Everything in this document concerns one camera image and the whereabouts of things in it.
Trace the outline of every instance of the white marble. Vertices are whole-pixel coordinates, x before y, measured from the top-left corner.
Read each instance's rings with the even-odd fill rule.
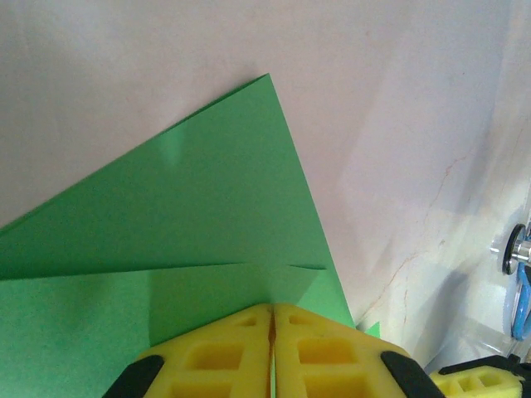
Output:
[[[525,217],[530,7],[6,0],[0,225],[270,72],[353,317],[427,364],[461,324],[503,328],[489,246]]]

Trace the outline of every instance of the green cardstock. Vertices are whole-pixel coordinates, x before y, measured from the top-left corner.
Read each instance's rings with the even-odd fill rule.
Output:
[[[101,396],[256,303],[353,326],[268,75],[0,231],[0,397]]]

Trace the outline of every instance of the marble surface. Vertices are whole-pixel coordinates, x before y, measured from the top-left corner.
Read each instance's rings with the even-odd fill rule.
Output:
[[[527,0],[6,0],[0,225],[270,72],[354,319],[423,365],[503,340],[530,39]]]

